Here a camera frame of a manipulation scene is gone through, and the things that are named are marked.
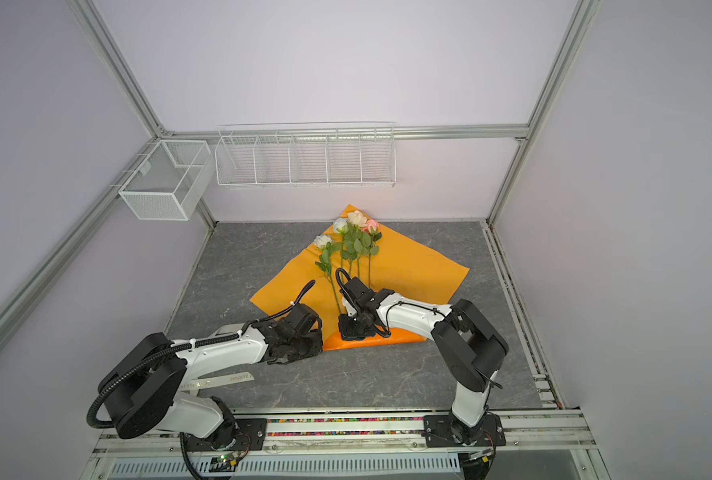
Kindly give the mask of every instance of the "wire basket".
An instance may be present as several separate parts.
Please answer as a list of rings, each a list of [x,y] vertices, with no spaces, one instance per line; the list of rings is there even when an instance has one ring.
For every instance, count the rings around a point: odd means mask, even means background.
[[[218,184],[246,188],[396,183],[391,124],[357,128],[316,125],[323,127],[301,130],[250,129],[251,125],[218,127],[220,140],[215,147]]]
[[[159,140],[119,195],[140,220],[188,220],[215,173],[203,140]]]

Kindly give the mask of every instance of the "white rose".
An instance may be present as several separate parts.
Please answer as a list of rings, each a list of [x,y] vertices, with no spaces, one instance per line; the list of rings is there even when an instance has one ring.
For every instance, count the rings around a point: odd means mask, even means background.
[[[364,228],[367,225],[367,217],[358,210],[348,214],[348,221],[359,228]]]
[[[329,235],[319,235],[313,239],[313,245],[316,245],[316,248],[318,248],[319,250],[323,250],[327,244],[331,243],[332,238],[330,238]]]
[[[338,218],[334,221],[334,224],[332,224],[332,229],[339,234],[344,234],[348,231],[348,220],[345,218]]]

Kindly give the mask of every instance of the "metal vent grille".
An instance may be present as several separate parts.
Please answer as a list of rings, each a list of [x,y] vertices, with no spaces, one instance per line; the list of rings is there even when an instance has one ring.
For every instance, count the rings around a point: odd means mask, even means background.
[[[202,475],[217,476],[209,473],[212,457],[191,457],[191,463]],[[118,458],[108,475],[111,478],[191,478],[186,464],[181,457],[164,458]]]
[[[391,473],[458,473],[457,455],[446,452],[350,455],[248,456],[235,474],[209,472],[211,456],[191,458],[197,471],[209,477],[257,476],[361,476]],[[111,468],[112,478],[190,478],[180,457],[119,458]]]
[[[238,464],[237,477],[260,475],[301,475],[334,477],[387,475],[390,473],[459,472],[453,453],[351,454],[327,456],[263,456],[245,458]]]
[[[219,127],[218,184],[226,188],[393,185],[393,127],[318,130]]]

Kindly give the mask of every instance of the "white wall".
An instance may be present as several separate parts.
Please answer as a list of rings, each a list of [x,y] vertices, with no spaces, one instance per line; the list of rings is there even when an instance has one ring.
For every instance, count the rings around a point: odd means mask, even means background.
[[[576,0],[96,0],[161,121],[525,123]]]
[[[147,141],[62,0],[0,2],[0,305]],[[204,240],[118,204],[0,353],[0,478],[78,478],[97,383],[166,325]]]
[[[147,139],[63,0],[0,2],[0,305]]]
[[[712,1],[602,4],[496,229],[612,478],[712,478]]]
[[[138,220],[119,202],[0,354],[0,480],[75,480],[100,436],[97,384],[161,332],[206,229]]]
[[[331,220],[352,204],[378,219],[484,218],[516,152],[512,138],[399,140],[393,187],[226,190],[205,199],[218,221]]]

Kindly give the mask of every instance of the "pink rose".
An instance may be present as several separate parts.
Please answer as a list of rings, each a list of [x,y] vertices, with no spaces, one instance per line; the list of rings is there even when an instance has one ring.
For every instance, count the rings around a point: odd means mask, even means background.
[[[362,228],[363,231],[368,232],[368,233],[373,233],[378,231],[378,227],[380,224],[374,220],[367,220],[367,224],[364,225],[364,228]]]

